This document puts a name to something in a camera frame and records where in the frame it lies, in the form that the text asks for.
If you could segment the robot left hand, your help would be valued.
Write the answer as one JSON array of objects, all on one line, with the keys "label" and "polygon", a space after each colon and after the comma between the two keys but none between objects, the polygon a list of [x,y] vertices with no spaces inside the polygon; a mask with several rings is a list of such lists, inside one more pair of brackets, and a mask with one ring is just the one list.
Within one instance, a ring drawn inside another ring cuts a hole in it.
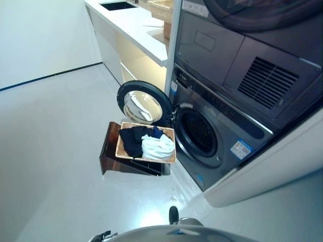
[{"label": "robot left hand", "polygon": [[110,230],[108,230],[108,231],[105,231],[105,232],[103,232],[101,234],[95,235],[88,242],[106,242],[109,239],[111,239],[111,238],[113,238],[113,237],[115,237],[117,235],[118,235],[117,232],[112,233]]}]

